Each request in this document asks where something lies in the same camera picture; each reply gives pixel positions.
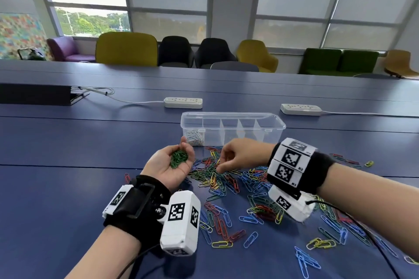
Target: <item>black chair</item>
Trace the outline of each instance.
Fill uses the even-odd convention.
[[[382,79],[382,80],[399,80],[394,76],[388,76],[383,74],[374,74],[374,73],[366,73],[366,74],[357,74],[353,77],[361,77],[361,78],[375,78],[375,79]]]
[[[210,69],[213,63],[223,61],[237,61],[227,42],[217,38],[203,39],[195,53],[196,68]]]
[[[191,68],[194,52],[188,39],[171,35],[164,37],[158,48],[158,65],[176,68]]]
[[[215,62],[214,64],[211,65],[211,70],[259,72],[259,67],[250,63],[225,61],[225,62]]]

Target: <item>forearm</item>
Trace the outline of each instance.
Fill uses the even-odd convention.
[[[335,163],[318,195],[419,260],[419,189]]]
[[[138,239],[119,228],[107,226],[66,279],[115,279],[138,255],[140,248]]]

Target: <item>green chair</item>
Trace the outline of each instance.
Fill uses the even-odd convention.
[[[337,70],[352,73],[351,76],[372,73],[377,59],[378,52],[375,51],[344,50]]]
[[[299,74],[335,75],[342,51],[308,48],[304,52]]]

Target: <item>person's left hand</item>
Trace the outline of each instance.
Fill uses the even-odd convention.
[[[170,158],[173,152],[183,150],[188,154],[188,160],[182,162],[177,168],[172,169],[170,166]],[[147,161],[141,174],[152,176],[163,183],[169,190],[175,190],[188,173],[191,171],[195,161],[195,152],[192,146],[186,143],[186,138],[181,138],[178,145],[167,146],[157,150],[154,155]]]

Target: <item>white cable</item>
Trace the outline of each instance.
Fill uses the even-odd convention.
[[[419,116],[413,116],[413,115],[392,115],[392,114],[376,114],[376,113],[338,113],[338,112],[327,112],[325,110],[323,110],[323,113],[326,113],[326,114],[338,114],[338,115],[370,115],[370,116],[419,118]]]
[[[94,92],[98,94],[102,94],[112,98],[118,102],[128,103],[128,104],[149,104],[149,103],[164,103],[163,101],[150,101],[150,102],[129,102],[129,101],[122,101],[120,99],[114,98],[111,95],[115,94],[115,90],[110,87],[88,87],[88,86],[73,86],[71,90],[80,89],[83,90],[80,94],[84,94],[86,92]]]

